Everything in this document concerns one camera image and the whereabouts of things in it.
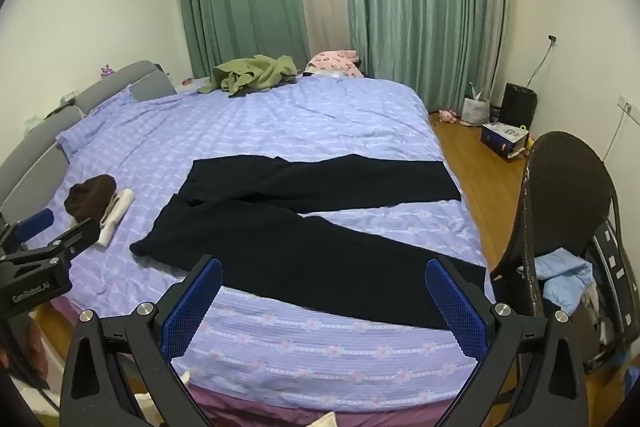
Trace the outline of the black pants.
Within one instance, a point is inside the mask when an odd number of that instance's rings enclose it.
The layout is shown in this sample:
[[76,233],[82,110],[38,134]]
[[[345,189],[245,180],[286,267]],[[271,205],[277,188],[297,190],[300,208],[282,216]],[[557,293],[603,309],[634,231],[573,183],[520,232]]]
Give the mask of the black pants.
[[194,161],[131,252],[189,271],[211,255],[226,286],[314,311],[443,329],[428,293],[428,249],[326,220],[329,211],[457,200],[439,161],[238,155]]

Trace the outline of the grey padded headboard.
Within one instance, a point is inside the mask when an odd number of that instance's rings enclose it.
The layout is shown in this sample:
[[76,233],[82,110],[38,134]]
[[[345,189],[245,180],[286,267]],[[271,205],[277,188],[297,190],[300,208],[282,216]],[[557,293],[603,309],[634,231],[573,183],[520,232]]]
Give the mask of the grey padded headboard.
[[2,161],[3,222],[23,221],[47,207],[68,168],[68,160],[56,137],[125,89],[139,102],[176,93],[166,72],[150,61],[130,64],[80,92],[72,104],[56,110],[38,124]]

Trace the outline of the brown folded garment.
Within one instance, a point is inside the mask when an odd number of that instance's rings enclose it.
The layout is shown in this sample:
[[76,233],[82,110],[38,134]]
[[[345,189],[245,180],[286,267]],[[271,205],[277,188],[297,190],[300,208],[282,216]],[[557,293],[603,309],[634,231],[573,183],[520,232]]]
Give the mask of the brown folded garment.
[[64,208],[78,223],[86,219],[100,222],[116,193],[116,187],[115,179],[109,174],[100,174],[74,184],[64,200]]

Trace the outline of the white folded garment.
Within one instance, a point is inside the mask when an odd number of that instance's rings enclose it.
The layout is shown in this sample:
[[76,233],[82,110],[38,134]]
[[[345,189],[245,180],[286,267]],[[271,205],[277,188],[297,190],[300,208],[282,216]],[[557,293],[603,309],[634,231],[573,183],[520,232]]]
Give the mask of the white folded garment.
[[122,221],[133,202],[134,191],[130,190],[130,188],[124,188],[114,194],[100,221],[100,235],[96,245],[105,249],[111,244],[120,221]]

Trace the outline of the purple floral bed sheet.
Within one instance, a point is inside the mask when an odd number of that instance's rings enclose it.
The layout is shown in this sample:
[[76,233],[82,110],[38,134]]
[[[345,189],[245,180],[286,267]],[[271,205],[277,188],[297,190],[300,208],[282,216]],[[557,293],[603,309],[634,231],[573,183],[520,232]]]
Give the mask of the purple floral bed sheet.
[[174,363],[209,398],[397,411],[453,398],[473,372],[424,270],[443,255],[486,287],[480,234],[410,88],[306,77],[145,102],[124,90],[54,143],[68,166],[37,245],[72,225],[75,185],[107,174],[134,192],[55,306],[125,314],[217,258],[220,291]]

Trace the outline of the light blue cloth on chair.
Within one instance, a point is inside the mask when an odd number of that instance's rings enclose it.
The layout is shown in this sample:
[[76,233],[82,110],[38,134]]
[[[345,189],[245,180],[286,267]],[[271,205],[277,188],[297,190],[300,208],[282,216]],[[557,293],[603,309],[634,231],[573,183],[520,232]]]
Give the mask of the light blue cloth on chair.
[[564,248],[535,259],[537,279],[542,283],[542,297],[572,315],[582,296],[594,284],[592,264]]

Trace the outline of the purple toy on headboard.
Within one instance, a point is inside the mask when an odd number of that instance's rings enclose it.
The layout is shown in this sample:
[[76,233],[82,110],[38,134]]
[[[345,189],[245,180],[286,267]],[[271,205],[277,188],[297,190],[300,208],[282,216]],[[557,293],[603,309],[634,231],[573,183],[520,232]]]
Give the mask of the purple toy on headboard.
[[105,66],[103,66],[103,67],[101,68],[101,76],[102,76],[102,77],[106,77],[106,76],[112,75],[112,74],[113,74],[113,72],[114,72],[114,70],[113,70],[113,69],[111,69],[111,67],[110,67],[110,66],[108,66],[108,65],[105,65]]

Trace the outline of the black wicker chair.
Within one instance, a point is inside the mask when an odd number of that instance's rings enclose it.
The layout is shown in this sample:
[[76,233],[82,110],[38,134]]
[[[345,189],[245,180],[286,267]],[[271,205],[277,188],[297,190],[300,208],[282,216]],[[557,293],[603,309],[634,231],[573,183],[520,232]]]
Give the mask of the black wicker chair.
[[542,297],[535,272],[535,259],[558,248],[592,264],[594,284],[569,315],[592,373],[638,339],[639,287],[608,169],[586,142],[551,131],[526,161],[511,237],[490,276],[497,299],[537,317],[562,311]]

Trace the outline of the blue printed cardboard box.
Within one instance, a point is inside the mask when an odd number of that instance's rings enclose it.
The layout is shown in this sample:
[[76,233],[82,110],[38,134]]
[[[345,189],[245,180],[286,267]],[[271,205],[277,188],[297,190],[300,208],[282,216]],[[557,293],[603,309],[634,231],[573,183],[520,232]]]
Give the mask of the blue printed cardboard box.
[[520,155],[525,150],[528,136],[529,132],[525,128],[502,122],[483,124],[480,128],[480,142],[504,159]]

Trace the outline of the olive green garment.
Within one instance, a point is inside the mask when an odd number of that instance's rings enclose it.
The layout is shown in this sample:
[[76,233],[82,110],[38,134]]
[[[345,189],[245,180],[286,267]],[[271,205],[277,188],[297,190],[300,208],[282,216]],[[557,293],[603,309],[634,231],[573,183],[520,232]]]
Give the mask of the olive green garment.
[[298,68],[292,57],[272,58],[257,54],[235,58],[214,67],[213,74],[198,88],[198,93],[226,92],[229,96],[268,91],[296,78]]

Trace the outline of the white paper bag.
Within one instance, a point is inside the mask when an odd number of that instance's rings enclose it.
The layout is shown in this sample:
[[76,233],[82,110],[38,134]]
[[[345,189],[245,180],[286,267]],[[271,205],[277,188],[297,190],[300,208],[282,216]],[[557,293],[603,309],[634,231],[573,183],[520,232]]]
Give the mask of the white paper bag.
[[463,100],[460,120],[469,127],[480,127],[490,121],[489,101],[482,91],[476,90],[472,82],[469,83],[468,94]]

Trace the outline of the black speaker box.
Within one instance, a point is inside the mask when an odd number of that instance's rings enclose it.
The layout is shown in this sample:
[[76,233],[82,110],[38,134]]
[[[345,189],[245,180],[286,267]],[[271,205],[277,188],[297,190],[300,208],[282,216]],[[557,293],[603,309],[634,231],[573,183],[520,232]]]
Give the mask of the black speaker box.
[[532,89],[508,82],[504,88],[499,122],[527,130],[533,124],[538,96]]

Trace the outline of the pink plush toy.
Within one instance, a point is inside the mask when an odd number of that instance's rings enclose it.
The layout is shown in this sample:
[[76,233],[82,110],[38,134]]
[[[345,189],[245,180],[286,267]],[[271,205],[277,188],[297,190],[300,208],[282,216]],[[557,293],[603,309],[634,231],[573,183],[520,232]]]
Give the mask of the pink plush toy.
[[438,112],[438,118],[440,122],[445,124],[457,124],[459,117],[453,109],[441,109]]

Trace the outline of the pink patterned pillow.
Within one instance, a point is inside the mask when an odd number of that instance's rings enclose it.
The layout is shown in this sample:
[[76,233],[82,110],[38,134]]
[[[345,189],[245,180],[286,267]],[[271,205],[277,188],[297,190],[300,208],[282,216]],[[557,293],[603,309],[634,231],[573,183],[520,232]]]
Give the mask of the pink patterned pillow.
[[331,50],[316,54],[306,65],[303,74],[330,77],[362,78],[360,57],[355,50]]

